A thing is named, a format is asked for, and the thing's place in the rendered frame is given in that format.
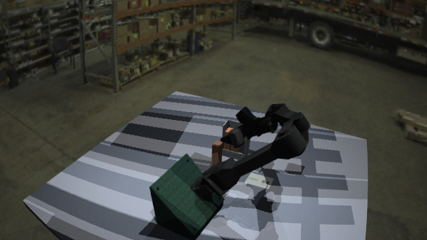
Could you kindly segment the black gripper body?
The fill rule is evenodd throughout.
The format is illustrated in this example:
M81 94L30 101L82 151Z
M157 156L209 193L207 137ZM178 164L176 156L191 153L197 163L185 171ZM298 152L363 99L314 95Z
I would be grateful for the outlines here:
M259 137L261 134L263 134L258 127L258 119L259 117L253 120L252 124L247 127L245 126L245 124L243 124L243 131L241 131L241 129L239 129L238 127L229 131L228 134L235 148L240 147L244 143L245 137L251 139L253 136Z

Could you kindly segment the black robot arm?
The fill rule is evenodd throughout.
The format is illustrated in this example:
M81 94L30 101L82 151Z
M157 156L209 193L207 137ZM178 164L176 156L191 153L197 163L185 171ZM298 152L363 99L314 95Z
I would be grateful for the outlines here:
M239 111L236 117L246 127L257 119L247 107ZM278 131L274 142L237 161L229 158L223 163L212 165L203 172L202 178L198 177L193 182L191 189L201 200L204 200L210 193L223 196L239 181L242 175L275 159L291 159L300 156L306 150L309 142L308 120L303 113L289 110L285 103L271 104L265 117L258 119L258 127L262 133L274 133L278 128L278 123L282 128Z

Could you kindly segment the brown box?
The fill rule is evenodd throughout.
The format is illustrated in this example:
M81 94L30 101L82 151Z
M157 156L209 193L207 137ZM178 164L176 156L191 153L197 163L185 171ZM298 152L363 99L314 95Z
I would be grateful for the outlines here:
M229 131L231 131L233 128L228 127L227 130L225 131L225 136L229 135ZM224 149L230 150L231 151L231 146L230 144L224 143Z
M212 145L211 166L217 163L222 163L223 142L216 141Z
M231 146L231 151L234 151L236 153L239 153L239 147L234 147L233 145Z

